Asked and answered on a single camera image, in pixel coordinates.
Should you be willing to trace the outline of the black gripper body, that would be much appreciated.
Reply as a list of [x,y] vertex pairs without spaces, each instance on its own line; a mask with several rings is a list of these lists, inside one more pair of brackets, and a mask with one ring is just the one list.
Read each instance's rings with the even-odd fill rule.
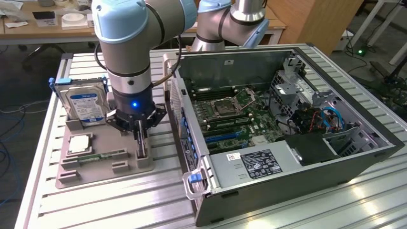
[[137,94],[122,93],[114,89],[114,98],[116,104],[116,116],[122,120],[147,121],[149,116],[155,110],[153,88],[147,88]]

